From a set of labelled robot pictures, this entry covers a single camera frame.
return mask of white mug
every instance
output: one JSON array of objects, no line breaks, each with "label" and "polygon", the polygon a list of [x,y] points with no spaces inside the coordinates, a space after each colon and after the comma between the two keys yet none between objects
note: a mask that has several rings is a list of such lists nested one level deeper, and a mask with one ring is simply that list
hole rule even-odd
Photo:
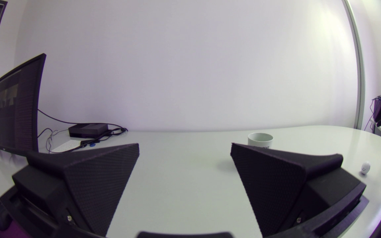
[{"label": "white mug", "polygon": [[267,133],[251,133],[248,135],[248,145],[268,149],[273,143],[273,136]]}]

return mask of cable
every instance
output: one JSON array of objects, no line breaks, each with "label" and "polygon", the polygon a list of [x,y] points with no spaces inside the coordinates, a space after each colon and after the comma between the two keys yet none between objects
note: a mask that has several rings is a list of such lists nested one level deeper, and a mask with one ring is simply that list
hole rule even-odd
[{"label": "cable", "polygon": [[377,110],[377,109],[375,108],[375,110],[373,111],[373,110],[371,109],[371,106],[373,105],[373,102],[374,102],[375,100],[380,99],[380,98],[381,98],[380,96],[377,96],[377,97],[375,97],[375,98],[373,98],[373,99],[371,100],[371,104],[370,104],[371,116],[370,116],[370,118],[368,119],[367,124],[365,124],[364,131],[367,129],[367,126],[368,126],[369,123],[371,123],[371,125],[372,125],[372,122],[370,122],[370,120],[371,120],[371,118],[374,116],[375,110]]},{"label": "cable", "polygon": [[62,131],[59,131],[59,130],[55,130],[55,131],[52,131],[50,136],[47,138],[47,143],[45,144],[45,148],[47,149],[48,153],[51,152],[51,147],[53,146],[51,144],[51,142],[53,141],[53,136],[55,136],[56,134],[60,133],[60,132],[63,132],[63,131],[67,131],[68,129],[65,129],[65,130],[62,130]]},{"label": "cable", "polygon": [[76,149],[80,149],[80,148],[86,147],[88,144],[92,144],[92,143],[96,142],[97,140],[99,140],[99,141],[107,140],[110,137],[112,137],[113,135],[114,134],[112,134],[112,131],[110,130],[110,131],[107,131],[106,133],[100,135],[99,137],[94,138],[93,140],[90,140],[90,141],[88,141],[88,142],[86,142],[84,144],[81,144],[80,146],[77,146],[77,147],[75,147],[73,149],[69,149],[69,150],[62,151],[62,152],[53,152],[53,151],[51,151],[51,143],[49,142],[49,140],[47,140],[47,142],[49,142],[49,144],[50,144],[50,147],[49,147],[49,149],[47,147],[47,150],[48,150],[48,153],[54,153],[54,154],[60,154],[60,153],[65,153],[65,152],[72,152],[72,151],[74,151]]},{"label": "cable", "polygon": [[51,132],[53,131],[53,130],[51,130],[51,128],[45,128],[40,134],[39,134],[39,136],[38,136],[38,138],[42,135],[42,133],[44,132],[44,131],[46,131],[46,130],[50,130]]},{"label": "cable", "polygon": [[[58,122],[67,123],[67,124],[83,124],[83,123],[77,123],[77,122],[66,122],[66,121],[62,121],[62,120],[56,119],[56,118],[54,118],[54,117],[52,117],[52,116],[50,116],[50,115],[48,115],[48,114],[42,112],[42,111],[39,110],[39,109],[38,109],[38,111],[39,111],[40,113],[44,114],[45,116],[47,116],[47,117],[49,117],[49,118],[51,118],[51,119],[53,119],[53,120],[56,120],[56,121],[58,121]],[[54,154],[57,154],[57,153],[71,152],[71,151],[73,151],[73,150],[83,148],[83,147],[87,146],[88,144],[94,143],[94,142],[96,142],[96,141],[98,141],[98,140],[99,140],[99,141],[104,141],[104,140],[109,139],[109,138],[112,137],[112,136],[118,136],[118,135],[123,134],[123,133],[126,132],[126,131],[129,131],[127,128],[124,128],[124,127],[119,126],[119,125],[116,125],[116,124],[111,124],[111,123],[105,123],[105,124],[107,124],[107,125],[112,125],[112,126],[116,126],[116,127],[118,127],[118,128],[115,128],[115,129],[112,129],[112,130],[108,130],[108,131],[106,131],[105,133],[101,134],[100,136],[98,136],[97,138],[95,138],[95,139],[93,139],[93,140],[90,140],[90,141],[88,141],[88,142],[86,142],[86,143],[84,143],[84,144],[81,144],[80,146],[77,146],[76,148],[69,149],[69,150],[62,151],[62,152],[53,152],[53,151],[51,151],[51,147],[52,147],[51,142],[52,142],[52,140],[53,140],[53,136],[55,136],[56,134],[58,134],[58,133],[60,133],[60,132],[62,132],[62,131],[58,131],[58,130],[51,131],[50,136],[47,138],[47,143],[46,143],[45,147],[46,147],[48,153],[54,153]]]},{"label": "cable", "polygon": [[[66,122],[66,121],[62,121],[62,120],[56,119],[56,118],[54,118],[54,117],[52,117],[52,116],[50,116],[50,115],[48,115],[48,114],[42,112],[42,111],[39,110],[39,109],[38,109],[38,111],[39,111],[40,113],[46,115],[47,117],[49,117],[49,118],[51,118],[51,119],[54,119],[54,120],[56,120],[56,121],[62,122],[62,123],[67,123],[67,124],[83,124],[83,122],[82,122],[82,123],[77,123],[77,122]],[[116,127],[118,127],[118,128],[121,129],[121,132],[120,132],[120,133],[113,134],[114,136],[118,136],[119,134],[123,134],[123,132],[125,132],[125,131],[129,131],[127,128],[124,128],[124,127],[119,126],[119,125],[116,125],[116,124],[111,124],[111,123],[104,123],[104,124],[112,125],[112,126],[116,126]]]}]

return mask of black object on shelf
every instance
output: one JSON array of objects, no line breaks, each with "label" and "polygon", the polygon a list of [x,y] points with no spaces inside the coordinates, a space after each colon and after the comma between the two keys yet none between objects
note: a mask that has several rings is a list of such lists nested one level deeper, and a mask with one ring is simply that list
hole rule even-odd
[{"label": "black object on shelf", "polygon": [[98,138],[102,134],[108,132],[108,124],[81,123],[69,127],[68,132],[70,134],[70,137]]}]

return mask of white ball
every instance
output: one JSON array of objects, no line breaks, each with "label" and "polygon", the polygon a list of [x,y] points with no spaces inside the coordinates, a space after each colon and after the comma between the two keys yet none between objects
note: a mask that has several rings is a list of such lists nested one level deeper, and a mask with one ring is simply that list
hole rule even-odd
[{"label": "white ball", "polygon": [[364,162],[364,164],[362,164],[362,166],[361,166],[361,173],[363,175],[368,173],[370,171],[370,166],[371,166],[371,164],[369,161]]}]

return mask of computer monitor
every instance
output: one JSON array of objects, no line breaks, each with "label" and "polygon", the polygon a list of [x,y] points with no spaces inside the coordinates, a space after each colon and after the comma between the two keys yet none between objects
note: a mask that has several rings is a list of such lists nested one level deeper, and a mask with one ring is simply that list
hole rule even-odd
[{"label": "computer monitor", "polygon": [[0,202],[31,237],[104,237],[138,157],[137,143],[28,152],[29,165],[13,175],[15,185]]},{"label": "computer monitor", "polygon": [[46,54],[0,78],[0,149],[25,156],[38,151],[38,97]]}]

